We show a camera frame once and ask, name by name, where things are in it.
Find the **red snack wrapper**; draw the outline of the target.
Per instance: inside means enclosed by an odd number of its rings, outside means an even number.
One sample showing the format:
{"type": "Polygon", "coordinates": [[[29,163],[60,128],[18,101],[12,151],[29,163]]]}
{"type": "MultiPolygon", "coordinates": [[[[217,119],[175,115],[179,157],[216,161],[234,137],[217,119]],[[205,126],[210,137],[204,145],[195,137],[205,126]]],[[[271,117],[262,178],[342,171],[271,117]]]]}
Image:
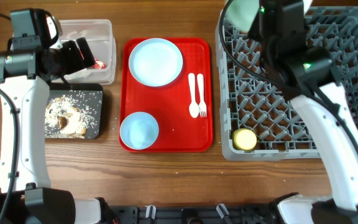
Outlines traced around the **red snack wrapper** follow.
{"type": "Polygon", "coordinates": [[[102,69],[105,69],[107,67],[107,65],[104,62],[96,59],[92,52],[91,52],[91,56],[94,59],[94,64],[91,65],[90,63],[85,62],[85,65],[82,66],[83,70],[86,70],[86,69],[89,69],[89,68],[102,70],[102,69]]]}

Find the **brown food piece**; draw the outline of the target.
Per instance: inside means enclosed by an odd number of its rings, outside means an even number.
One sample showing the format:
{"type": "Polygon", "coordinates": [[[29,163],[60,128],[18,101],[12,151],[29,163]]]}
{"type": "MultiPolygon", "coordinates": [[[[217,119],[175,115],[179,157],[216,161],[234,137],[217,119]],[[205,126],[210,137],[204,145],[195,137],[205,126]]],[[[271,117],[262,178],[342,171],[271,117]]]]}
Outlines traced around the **brown food piece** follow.
{"type": "Polygon", "coordinates": [[[66,117],[59,116],[57,118],[57,126],[59,130],[62,130],[67,125],[67,119],[66,117]]]}

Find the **white plastic spoon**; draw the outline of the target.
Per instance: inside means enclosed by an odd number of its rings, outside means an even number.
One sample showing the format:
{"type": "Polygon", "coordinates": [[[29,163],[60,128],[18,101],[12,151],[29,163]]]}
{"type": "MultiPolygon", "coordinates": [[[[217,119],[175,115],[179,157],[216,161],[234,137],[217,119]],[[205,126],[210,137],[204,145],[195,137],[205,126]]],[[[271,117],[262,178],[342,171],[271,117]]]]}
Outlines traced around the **white plastic spoon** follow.
{"type": "Polygon", "coordinates": [[[195,92],[196,83],[195,83],[195,74],[194,73],[188,74],[188,84],[189,84],[190,97],[191,97],[191,102],[189,105],[189,112],[190,112],[190,115],[192,118],[197,118],[199,115],[200,109],[196,102],[196,92],[195,92]]]}

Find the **small light blue bowl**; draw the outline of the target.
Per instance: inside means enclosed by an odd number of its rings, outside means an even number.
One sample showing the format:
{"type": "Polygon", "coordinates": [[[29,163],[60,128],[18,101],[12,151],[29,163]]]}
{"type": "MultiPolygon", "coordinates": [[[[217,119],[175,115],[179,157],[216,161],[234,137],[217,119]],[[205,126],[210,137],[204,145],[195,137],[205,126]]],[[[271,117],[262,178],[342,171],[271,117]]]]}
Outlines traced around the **small light blue bowl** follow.
{"type": "Polygon", "coordinates": [[[121,141],[128,148],[144,150],[157,140],[159,125],[151,114],[138,111],[124,118],[119,134],[121,141]]]}

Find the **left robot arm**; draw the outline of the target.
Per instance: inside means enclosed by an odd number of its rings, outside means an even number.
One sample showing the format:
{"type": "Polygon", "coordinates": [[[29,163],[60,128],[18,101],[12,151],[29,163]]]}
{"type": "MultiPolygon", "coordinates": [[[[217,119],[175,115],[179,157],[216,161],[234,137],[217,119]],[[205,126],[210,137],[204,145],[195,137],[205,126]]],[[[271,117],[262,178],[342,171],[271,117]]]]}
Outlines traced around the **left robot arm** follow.
{"type": "Polygon", "coordinates": [[[45,109],[53,80],[94,65],[85,38],[65,42],[43,9],[9,15],[13,36],[0,52],[2,139],[0,223],[118,223],[101,197],[74,199],[50,186],[45,158],[45,109]]]}

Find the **white plastic fork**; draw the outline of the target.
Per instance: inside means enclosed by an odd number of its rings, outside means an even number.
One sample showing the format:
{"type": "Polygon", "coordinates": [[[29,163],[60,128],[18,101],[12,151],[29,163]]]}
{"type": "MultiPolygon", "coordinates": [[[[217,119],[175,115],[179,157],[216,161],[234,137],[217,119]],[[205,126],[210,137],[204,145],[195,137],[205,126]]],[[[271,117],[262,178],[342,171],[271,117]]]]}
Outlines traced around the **white plastic fork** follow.
{"type": "Polygon", "coordinates": [[[200,116],[202,118],[205,118],[207,116],[207,107],[204,100],[204,75],[202,73],[199,73],[197,75],[197,82],[198,82],[198,91],[200,95],[200,103],[199,103],[200,116]]]}

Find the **yellow plastic cup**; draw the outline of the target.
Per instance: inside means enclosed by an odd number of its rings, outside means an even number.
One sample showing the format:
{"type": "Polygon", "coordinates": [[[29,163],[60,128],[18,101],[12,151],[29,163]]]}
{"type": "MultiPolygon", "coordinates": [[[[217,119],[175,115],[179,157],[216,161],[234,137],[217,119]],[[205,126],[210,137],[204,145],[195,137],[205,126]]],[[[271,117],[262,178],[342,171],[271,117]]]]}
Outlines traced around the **yellow plastic cup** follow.
{"type": "Polygon", "coordinates": [[[232,141],[235,149],[252,151],[256,147],[257,136],[252,130],[241,128],[234,131],[232,141]]]}

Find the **large light blue plate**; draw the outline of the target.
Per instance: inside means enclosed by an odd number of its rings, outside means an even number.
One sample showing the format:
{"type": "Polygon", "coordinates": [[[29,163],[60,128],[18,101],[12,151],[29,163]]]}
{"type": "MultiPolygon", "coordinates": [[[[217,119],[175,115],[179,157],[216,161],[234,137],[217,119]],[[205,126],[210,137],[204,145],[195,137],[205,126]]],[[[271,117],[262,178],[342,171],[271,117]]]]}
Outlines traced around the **large light blue plate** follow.
{"type": "Polygon", "coordinates": [[[161,38],[146,39],[130,53],[129,70],[141,84],[160,87],[173,82],[183,68],[183,56],[171,41],[161,38]]]}

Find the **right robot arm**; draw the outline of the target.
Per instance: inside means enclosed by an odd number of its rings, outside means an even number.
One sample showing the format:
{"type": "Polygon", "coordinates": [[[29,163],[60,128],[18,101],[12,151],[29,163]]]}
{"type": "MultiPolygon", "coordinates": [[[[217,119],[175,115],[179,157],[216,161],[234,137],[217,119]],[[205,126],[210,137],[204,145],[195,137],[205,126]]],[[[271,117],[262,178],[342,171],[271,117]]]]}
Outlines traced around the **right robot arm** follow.
{"type": "Polygon", "coordinates": [[[280,212],[310,215],[313,223],[358,223],[358,130],[330,52],[306,43],[307,9],[303,1],[247,5],[247,30],[262,43],[262,67],[306,124],[332,190],[309,207],[298,196],[287,198],[280,212]]]}

